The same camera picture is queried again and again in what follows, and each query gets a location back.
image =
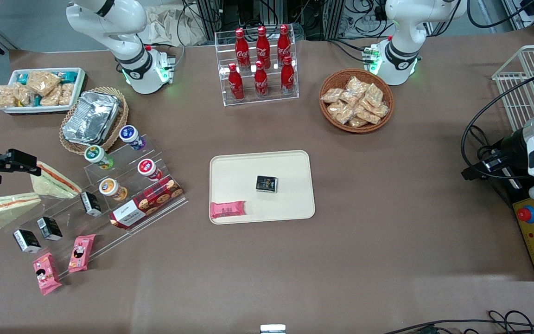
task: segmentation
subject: red bottle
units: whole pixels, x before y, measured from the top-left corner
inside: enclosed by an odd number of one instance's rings
[[[269,54],[269,41],[265,34],[267,34],[267,28],[260,26],[258,28],[259,38],[257,39],[257,59],[263,62],[265,68],[271,67],[271,59]]]
[[[258,60],[255,65],[257,71],[254,73],[254,90],[257,93],[257,98],[265,99],[269,95],[269,87],[267,86],[267,73],[263,69],[263,62]]]
[[[230,74],[228,75],[228,82],[230,84],[230,90],[234,96],[234,101],[240,102],[244,100],[244,88],[242,87],[242,77],[240,73],[236,71],[236,64],[229,63]]]
[[[280,68],[284,66],[284,57],[290,55],[290,36],[288,25],[280,26],[280,39],[277,40],[277,64]]]
[[[236,44],[234,50],[236,51],[236,59],[241,72],[250,71],[250,55],[248,54],[248,43],[244,39],[244,30],[242,28],[236,29]]]
[[[294,92],[294,68],[292,67],[292,57],[284,57],[284,66],[281,68],[281,93],[292,95]]]

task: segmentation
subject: bottle cap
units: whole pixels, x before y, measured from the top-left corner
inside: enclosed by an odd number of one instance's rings
[[[133,125],[125,125],[119,131],[119,137],[124,142],[132,142],[137,139],[139,132]]]
[[[148,177],[155,173],[156,166],[152,159],[143,159],[140,161],[140,164],[137,165],[137,170],[141,175],[144,175],[144,177]]]
[[[98,145],[89,146],[83,153],[83,157],[91,163],[97,163],[104,158],[104,149]]]
[[[106,178],[100,182],[100,186],[98,186],[98,190],[100,190],[100,193],[105,196],[112,196],[114,193],[119,190],[119,183],[116,180],[113,180],[112,178]]]

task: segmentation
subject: foil container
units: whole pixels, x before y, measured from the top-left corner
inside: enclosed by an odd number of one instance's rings
[[[63,136],[77,144],[102,144],[120,108],[121,101],[116,96],[85,91],[80,95],[74,114],[62,127]]]

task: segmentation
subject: red button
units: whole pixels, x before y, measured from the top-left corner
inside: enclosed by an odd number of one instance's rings
[[[529,209],[525,208],[525,207],[521,207],[516,212],[516,215],[523,222],[528,222],[533,217],[533,214],[531,213],[531,211]]]

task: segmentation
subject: sandwich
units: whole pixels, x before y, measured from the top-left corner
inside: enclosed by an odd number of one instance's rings
[[[53,167],[42,161],[37,161],[36,165],[42,170],[40,177],[31,174],[30,178],[32,179],[32,188],[38,195],[72,199],[82,192],[80,186],[64,177]]]
[[[36,193],[0,197],[0,230],[40,203]]]

